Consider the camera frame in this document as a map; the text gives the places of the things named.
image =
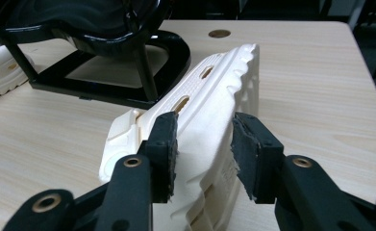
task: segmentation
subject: black metal base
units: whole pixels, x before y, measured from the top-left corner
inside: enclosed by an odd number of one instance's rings
[[[138,72],[143,85],[139,89],[67,79],[66,76],[70,72],[94,57],[86,52],[75,51],[41,73],[37,73],[17,45],[7,45],[7,47],[28,75],[34,89],[149,109],[162,99],[186,73],[190,65],[190,51],[181,37],[166,31],[158,31],[146,44],[166,50],[168,60],[155,76],[149,76],[149,73],[148,76],[145,76],[146,72],[150,71],[150,67],[147,66],[146,54],[143,56],[143,53],[146,52],[145,46],[139,48],[142,50],[135,52]]]

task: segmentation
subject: chair leg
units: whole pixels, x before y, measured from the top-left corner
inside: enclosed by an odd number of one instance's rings
[[[142,83],[143,90],[145,91],[148,101],[155,101],[158,99],[158,91],[155,85],[154,75],[151,66],[148,62],[148,55],[146,54],[145,44],[140,45],[134,51],[134,57],[137,63],[137,69]]]
[[[26,56],[23,54],[20,48],[15,44],[5,46],[11,52],[13,58],[19,64],[20,68],[22,68],[22,70],[28,76],[29,81],[35,82],[38,78],[38,73],[32,67],[31,63],[29,63],[28,59],[26,59]]]

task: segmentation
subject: light wood tabletop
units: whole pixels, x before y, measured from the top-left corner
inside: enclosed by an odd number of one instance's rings
[[[165,21],[189,45],[191,65],[244,43],[261,47],[259,118],[285,154],[318,161],[338,186],[376,201],[376,89],[347,24],[278,21]],[[231,32],[210,38],[215,29]],[[44,69],[74,50],[58,40],[25,44]],[[98,168],[113,120],[130,108],[33,90],[0,97],[0,229],[32,195],[100,185]],[[243,189],[228,230],[278,230],[273,205]]]

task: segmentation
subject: table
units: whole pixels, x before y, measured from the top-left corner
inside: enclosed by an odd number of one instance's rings
[[[376,89],[347,24],[181,20],[161,29],[187,42],[190,67],[211,54],[259,44],[260,120],[287,155],[315,159],[342,190],[376,201]],[[210,38],[215,29],[232,34]],[[54,42],[22,49],[43,69],[72,50]],[[77,197],[97,187],[105,138],[128,110],[29,84],[1,96],[0,229],[36,193],[63,188]],[[227,230],[278,230],[273,206],[254,204],[241,189]]]

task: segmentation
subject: wooden table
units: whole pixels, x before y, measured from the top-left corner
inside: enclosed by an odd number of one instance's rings
[[[342,190],[376,201],[376,89],[346,24],[165,21],[162,29],[188,43],[191,67],[211,54],[259,44],[261,121],[287,155],[315,159]],[[215,29],[232,34],[210,38]],[[43,69],[73,49],[54,44],[22,48]],[[1,96],[0,229],[36,193],[63,188],[77,197],[97,187],[105,138],[128,109],[29,84]],[[278,230],[273,206],[256,205],[241,190],[228,230]]]

